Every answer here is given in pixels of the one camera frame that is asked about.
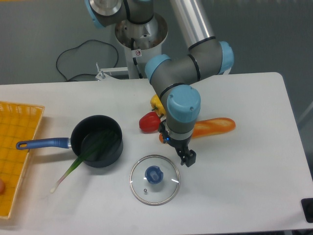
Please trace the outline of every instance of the red bell pepper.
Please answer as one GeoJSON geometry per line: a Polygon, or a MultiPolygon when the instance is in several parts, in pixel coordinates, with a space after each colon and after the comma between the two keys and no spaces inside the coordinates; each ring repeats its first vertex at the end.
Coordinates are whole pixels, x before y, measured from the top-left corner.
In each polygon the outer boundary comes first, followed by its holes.
{"type": "Polygon", "coordinates": [[[139,120],[139,128],[144,133],[152,133],[158,129],[161,120],[156,112],[149,112],[139,120]]]}

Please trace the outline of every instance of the black pot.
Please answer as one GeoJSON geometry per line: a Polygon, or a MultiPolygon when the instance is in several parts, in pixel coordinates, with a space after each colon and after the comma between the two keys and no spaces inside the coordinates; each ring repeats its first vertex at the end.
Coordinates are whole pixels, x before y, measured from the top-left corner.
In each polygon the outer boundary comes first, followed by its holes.
{"type": "Polygon", "coordinates": [[[43,147],[72,148],[73,152],[79,156],[95,142],[101,141],[105,131],[112,131],[114,134],[114,144],[108,148],[93,152],[84,163],[100,168],[114,163],[123,151],[122,131],[118,123],[108,116],[94,115],[79,122],[71,135],[71,138],[50,138],[33,141],[20,141],[16,144],[19,150],[34,149],[43,147]]]}

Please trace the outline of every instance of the glass lid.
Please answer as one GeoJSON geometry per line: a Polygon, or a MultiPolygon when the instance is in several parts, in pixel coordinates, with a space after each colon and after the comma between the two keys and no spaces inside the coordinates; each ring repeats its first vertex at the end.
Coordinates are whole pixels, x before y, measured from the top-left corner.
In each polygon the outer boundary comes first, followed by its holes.
{"type": "Polygon", "coordinates": [[[161,155],[140,159],[133,166],[129,179],[135,197],[151,206],[169,202],[176,195],[180,184],[177,167],[161,155]]]}

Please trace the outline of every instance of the white table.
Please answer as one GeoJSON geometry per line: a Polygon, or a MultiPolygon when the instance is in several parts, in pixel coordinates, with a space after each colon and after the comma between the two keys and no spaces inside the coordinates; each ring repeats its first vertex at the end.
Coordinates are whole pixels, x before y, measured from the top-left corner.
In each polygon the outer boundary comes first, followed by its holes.
{"type": "Polygon", "coordinates": [[[82,119],[103,114],[123,131],[120,159],[104,169],[80,165],[54,194],[50,189],[75,158],[72,150],[32,150],[12,219],[0,234],[210,234],[313,228],[300,200],[313,182],[283,78],[277,73],[213,76],[193,85],[201,94],[199,119],[228,117],[234,131],[192,140],[196,163],[180,166],[158,134],[142,134],[150,111],[147,80],[0,86],[0,100],[45,106],[37,139],[70,137],[82,119]],[[181,174],[169,203],[139,202],[129,186],[137,160],[160,154],[181,174]]]}

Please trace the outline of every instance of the yellow tray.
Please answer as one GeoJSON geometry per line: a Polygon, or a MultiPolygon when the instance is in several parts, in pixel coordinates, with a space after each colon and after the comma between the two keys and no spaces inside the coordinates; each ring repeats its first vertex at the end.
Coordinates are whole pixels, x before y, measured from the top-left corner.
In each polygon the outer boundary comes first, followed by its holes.
{"type": "Polygon", "coordinates": [[[44,106],[0,101],[0,178],[5,190],[0,194],[0,218],[9,219],[28,162],[28,150],[17,150],[21,140],[33,140],[44,106]]]}

